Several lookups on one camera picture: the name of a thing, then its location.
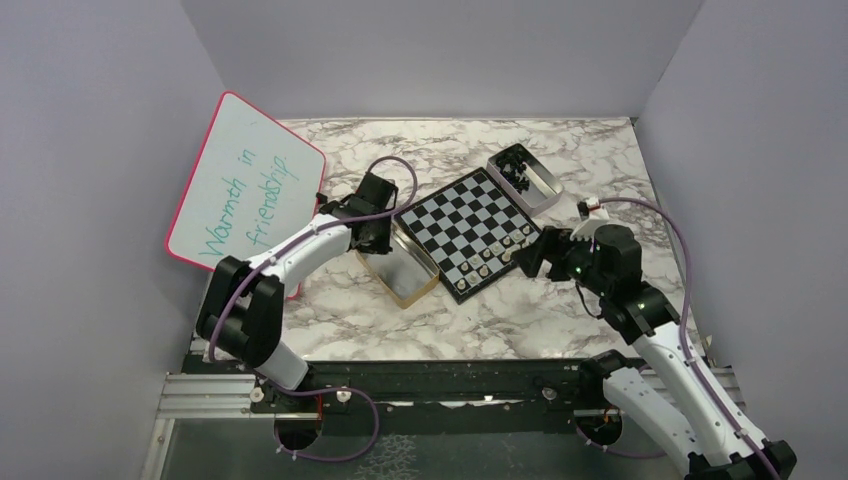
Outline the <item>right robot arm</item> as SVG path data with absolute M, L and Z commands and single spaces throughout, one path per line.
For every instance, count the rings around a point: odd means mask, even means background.
M 642 249 L 621 225 L 592 238 L 546 227 L 514 255 L 528 277 L 543 262 L 552 281 L 572 280 L 599 298 L 600 317 L 632 346 L 665 387 L 659 394 L 620 352 L 580 366 L 579 398 L 623 410 L 659 445 L 686 479 L 786 479 L 797 457 L 785 441 L 756 427 L 688 344 L 667 297 L 642 278 Z

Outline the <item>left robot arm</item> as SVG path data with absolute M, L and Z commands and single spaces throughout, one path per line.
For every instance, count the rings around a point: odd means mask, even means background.
M 298 411 L 313 401 L 309 366 L 282 339 L 286 299 L 310 274 L 350 250 L 387 254 L 397 186 L 367 173 L 340 200 L 323 200 L 316 215 L 280 245 L 247 260 L 233 256 L 215 267 L 195 331 L 217 351 L 234 357 L 275 383 L 285 407 Z

